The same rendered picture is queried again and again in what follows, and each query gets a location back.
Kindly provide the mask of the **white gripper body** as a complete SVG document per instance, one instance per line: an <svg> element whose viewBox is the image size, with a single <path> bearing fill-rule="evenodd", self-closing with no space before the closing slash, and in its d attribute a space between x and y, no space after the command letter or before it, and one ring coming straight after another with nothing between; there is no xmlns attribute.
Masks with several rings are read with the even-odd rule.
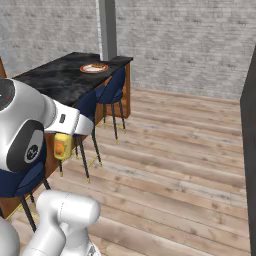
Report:
<svg viewBox="0 0 256 256"><path fill-rule="evenodd" d="M76 135L88 136L94 128L94 123L88 117L79 114L75 125L74 133Z"/></svg>

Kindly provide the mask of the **yellow condiment bottle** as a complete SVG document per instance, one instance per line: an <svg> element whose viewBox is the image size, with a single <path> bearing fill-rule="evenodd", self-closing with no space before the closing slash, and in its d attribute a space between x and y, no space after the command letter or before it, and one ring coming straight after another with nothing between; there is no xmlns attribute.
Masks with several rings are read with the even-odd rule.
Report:
<svg viewBox="0 0 256 256"><path fill-rule="evenodd" d="M54 157L58 160L65 160L72 154L71 135L56 133L54 137Z"/></svg>

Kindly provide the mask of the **black marble dining table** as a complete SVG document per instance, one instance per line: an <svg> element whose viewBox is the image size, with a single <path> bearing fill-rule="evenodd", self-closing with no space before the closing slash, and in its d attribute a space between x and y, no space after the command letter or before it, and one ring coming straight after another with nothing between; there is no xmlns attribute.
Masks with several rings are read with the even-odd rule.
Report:
<svg viewBox="0 0 256 256"><path fill-rule="evenodd" d="M126 68L128 75L123 96L124 117L130 115L130 62L132 57L117 56L110 61L100 61L99 54L73 52L35 69L15 76L18 81L27 83L57 101L68 106L75 105L87 92L107 84L107 79L121 67ZM89 63L103 63L108 65L108 71L98 74L86 74L80 71L80 66ZM47 145L46 178L57 168L57 159L53 154L53 135L45 135ZM0 209L7 218L15 212L20 204L18 197L0 196Z"/></svg>

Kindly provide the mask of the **orange rimmed white plate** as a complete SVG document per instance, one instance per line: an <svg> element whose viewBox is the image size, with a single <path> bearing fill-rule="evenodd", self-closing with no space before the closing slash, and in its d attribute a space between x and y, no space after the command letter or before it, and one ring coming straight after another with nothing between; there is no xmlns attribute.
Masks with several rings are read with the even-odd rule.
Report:
<svg viewBox="0 0 256 256"><path fill-rule="evenodd" d="M107 64L91 63L80 67L80 71L84 73L101 73L108 70Z"/></svg>

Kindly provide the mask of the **navy blue chair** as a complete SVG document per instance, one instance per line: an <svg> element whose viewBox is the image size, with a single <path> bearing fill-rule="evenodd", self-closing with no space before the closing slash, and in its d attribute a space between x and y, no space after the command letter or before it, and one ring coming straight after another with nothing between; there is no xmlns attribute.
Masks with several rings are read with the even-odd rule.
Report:
<svg viewBox="0 0 256 256"><path fill-rule="evenodd" d="M76 109L78 109L83 116L87 117L92 122L95 122L96 91L92 90L92 91L88 92L77 104L74 105L74 107ZM101 158L100 158L98 145L97 145L97 142L96 142L95 129L92 129L91 136L92 136L92 140L93 140L93 143L94 143L95 150L97 152L98 160L100 161ZM86 171L86 176L87 176L87 179L90 179L89 172L88 172L88 167L87 167L87 163L86 163L86 158L85 158L85 153L84 153L84 147L82 145L81 136L80 135L74 135L73 139L74 139L75 145L76 145L76 142L79 142L80 151L81 151L81 155L82 155L82 158L83 158L83 164L84 164L84 168L85 168L85 171Z"/></svg>
<svg viewBox="0 0 256 256"><path fill-rule="evenodd" d="M111 105L115 139L118 139L118 133L116 127L114 104L119 103L121 118L124 118L121 99L123 96L122 90L125 83L125 78L125 68L121 67L112 75L106 86L99 86L95 89L96 102L103 105L103 117L106 117L106 105Z"/></svg>
<svg viewBox="0 0 256 256"><path fill-rule="evenodd" d="M33 196L32 190L40 183L43 183L46 189L50 188L46 179L46 157L46 143L43 143L42 150L31 169L19 173L11 173L0 169L0 198L18 197L33 231L36 231L36 225L25 200L25 195Z"/></svg>

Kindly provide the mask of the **grey pillar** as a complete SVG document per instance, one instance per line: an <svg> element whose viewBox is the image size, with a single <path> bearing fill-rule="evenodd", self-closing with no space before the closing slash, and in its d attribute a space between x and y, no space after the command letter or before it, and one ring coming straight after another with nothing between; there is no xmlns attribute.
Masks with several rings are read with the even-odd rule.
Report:
<svg viewBox="0 0 256 256"><path fill-rule="evenodd" d="M110 61L117 56L115 0L95 0L100 59Z"/></svg>

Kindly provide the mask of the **brown wooden board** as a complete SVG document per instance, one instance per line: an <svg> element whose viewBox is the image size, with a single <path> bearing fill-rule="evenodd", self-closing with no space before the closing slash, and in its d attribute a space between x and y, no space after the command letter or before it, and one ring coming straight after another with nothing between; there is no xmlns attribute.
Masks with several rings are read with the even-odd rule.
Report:
<svg viewBox="0 0 256 256"><path fill-rule="evenodd" d="M0 78L7 78L1 57L0 57Z"/></svg>

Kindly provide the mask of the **dark grey tall cabinet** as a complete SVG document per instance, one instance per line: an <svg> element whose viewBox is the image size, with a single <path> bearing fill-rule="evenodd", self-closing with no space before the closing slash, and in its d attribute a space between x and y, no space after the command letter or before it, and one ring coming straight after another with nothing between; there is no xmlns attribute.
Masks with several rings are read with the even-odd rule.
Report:
<svg viewBox="0 0 256 256"><path fill-rule="evenodd" d="M251 256L256 256L256 46L240 98Z"/></svg>

